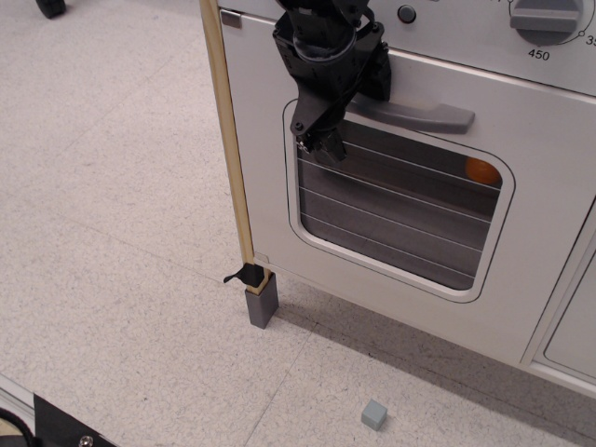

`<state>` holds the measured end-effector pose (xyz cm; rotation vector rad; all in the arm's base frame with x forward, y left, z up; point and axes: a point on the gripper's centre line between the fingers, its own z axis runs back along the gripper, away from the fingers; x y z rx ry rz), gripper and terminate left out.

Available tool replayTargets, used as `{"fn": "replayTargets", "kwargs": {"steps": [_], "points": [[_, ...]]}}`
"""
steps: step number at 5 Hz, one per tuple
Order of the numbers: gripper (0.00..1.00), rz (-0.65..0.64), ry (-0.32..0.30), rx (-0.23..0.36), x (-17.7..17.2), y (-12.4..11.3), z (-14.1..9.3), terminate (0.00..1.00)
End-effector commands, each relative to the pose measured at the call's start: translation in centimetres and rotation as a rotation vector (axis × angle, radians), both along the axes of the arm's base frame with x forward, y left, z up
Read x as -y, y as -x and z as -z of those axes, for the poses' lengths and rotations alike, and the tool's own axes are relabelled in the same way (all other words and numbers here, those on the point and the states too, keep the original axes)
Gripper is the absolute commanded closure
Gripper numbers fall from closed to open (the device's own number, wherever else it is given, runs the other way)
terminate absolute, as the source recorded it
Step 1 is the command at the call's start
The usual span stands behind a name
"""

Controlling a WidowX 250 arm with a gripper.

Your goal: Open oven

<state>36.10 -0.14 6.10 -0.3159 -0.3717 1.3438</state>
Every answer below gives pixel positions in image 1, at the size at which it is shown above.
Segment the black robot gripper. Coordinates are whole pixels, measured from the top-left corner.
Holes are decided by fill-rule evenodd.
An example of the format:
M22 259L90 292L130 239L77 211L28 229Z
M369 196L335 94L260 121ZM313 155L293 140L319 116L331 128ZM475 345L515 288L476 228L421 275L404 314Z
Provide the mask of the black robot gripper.
M367 1L280 1L273 38L298 87L291 131L319 163L346 158L336 128L356 94L388 102L391 66L384 25Z

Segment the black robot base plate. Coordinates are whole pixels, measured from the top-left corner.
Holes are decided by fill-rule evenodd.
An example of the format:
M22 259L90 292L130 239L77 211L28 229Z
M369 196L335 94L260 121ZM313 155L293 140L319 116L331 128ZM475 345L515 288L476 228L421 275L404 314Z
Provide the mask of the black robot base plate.
M100 432L34 394L34 432L39 446L115 447Z

